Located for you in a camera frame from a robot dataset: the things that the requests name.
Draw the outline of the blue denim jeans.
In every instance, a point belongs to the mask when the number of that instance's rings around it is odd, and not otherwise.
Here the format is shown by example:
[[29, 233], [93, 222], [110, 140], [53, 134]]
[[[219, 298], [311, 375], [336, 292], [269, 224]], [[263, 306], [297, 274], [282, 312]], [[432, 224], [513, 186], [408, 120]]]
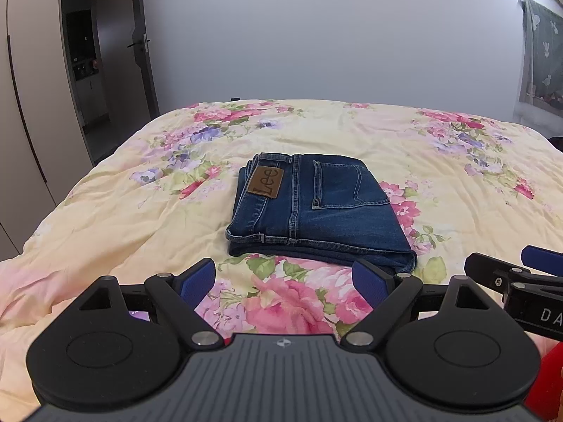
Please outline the blue denim jeans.
[[228, 252], [280, 255], [350, 266], [364, 259], [410, 273], [415, 251], [374, 175], [341, 156], [259, 153], [243, 166]]

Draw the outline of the green window curtain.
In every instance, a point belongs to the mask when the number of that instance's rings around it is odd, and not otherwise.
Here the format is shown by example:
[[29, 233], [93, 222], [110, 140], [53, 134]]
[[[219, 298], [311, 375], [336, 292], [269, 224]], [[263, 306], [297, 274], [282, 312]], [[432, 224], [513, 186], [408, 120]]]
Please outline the green window curtain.
[[515, 115], [546, 137], [562, 133], [562, 17], [534, 0], [519, 0], [524, 53]]

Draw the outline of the beige wardrobe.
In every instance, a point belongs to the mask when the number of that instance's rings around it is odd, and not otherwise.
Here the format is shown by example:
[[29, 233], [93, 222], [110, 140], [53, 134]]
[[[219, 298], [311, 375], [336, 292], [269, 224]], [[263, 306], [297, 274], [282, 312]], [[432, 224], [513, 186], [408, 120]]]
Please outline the beige wardrobe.
[[71, 93], [61, 0], [1, 0], [1, 257], [93, 166]]

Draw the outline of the dark brown door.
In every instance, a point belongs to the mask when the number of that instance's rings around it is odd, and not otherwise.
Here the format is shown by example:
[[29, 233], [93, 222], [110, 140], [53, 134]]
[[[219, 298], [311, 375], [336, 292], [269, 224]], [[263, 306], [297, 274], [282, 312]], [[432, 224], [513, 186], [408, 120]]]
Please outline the dark brown door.
[[122, 142], [159, 115], [143, 0], [62, 0], [62, 11], [82, 128]]

